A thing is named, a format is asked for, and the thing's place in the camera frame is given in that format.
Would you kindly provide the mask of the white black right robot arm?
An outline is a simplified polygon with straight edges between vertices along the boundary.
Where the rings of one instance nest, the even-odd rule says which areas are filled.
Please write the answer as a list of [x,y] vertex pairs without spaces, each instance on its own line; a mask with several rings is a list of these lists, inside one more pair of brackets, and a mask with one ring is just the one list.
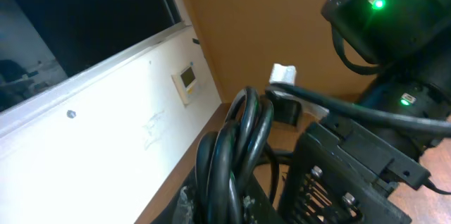
[[[450,0],[327,0],[337,55],[373,75],[347,103],[300,87],[281,91],[328,110],[298,139],[278,205],[286,223],[409,223],[390,202],[399,184],[435,190],[419,162],[450,136]],[[366,61],[346,61],[349,44]]]

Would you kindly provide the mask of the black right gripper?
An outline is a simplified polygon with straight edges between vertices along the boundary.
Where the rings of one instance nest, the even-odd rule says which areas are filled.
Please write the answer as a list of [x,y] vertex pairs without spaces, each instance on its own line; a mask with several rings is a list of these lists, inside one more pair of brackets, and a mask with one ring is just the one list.
[[298,139],[278,213],[286,223],[411,223],[387,196],[400,182],[418,190],[430,176],[364,126],[329,114]]

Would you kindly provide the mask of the wall screw head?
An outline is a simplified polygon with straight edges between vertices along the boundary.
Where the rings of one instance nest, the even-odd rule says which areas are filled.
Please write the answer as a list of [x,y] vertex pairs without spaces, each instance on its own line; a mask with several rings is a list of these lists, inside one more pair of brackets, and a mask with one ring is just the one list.
[[66,115],[67,115],[69,118],[75,118],[75,117],[76,117],[76,112],[73,111],[73,110],[68,110],[67,113],[66,113]]

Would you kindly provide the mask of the dark window pane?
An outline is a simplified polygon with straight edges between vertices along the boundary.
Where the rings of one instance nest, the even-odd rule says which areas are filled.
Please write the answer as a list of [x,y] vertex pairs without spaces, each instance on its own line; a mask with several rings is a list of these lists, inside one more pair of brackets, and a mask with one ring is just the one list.
[[1,0],[1,109],[181,20],[175,0]]

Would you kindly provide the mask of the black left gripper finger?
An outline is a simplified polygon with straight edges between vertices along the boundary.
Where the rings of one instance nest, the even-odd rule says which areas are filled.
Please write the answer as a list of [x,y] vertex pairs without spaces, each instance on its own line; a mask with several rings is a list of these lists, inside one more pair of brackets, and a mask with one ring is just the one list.
[[198,183],[196,170],[192,169],[152,224],[282,222],[254,176],[248,179],[243,192],[235,188],[235,183],[233,178],[218,193],[209,194],[207,186]]

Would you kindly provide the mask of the white wall thermostat panel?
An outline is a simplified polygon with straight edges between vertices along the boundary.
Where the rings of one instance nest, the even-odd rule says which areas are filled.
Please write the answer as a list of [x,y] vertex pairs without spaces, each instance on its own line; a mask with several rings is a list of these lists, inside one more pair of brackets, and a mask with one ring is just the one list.
[[191,63],[180,72],[173,74],[171,77],[183,104],[185,106],[189,105],[200,91],[199,82],[194,70],[194,64]]

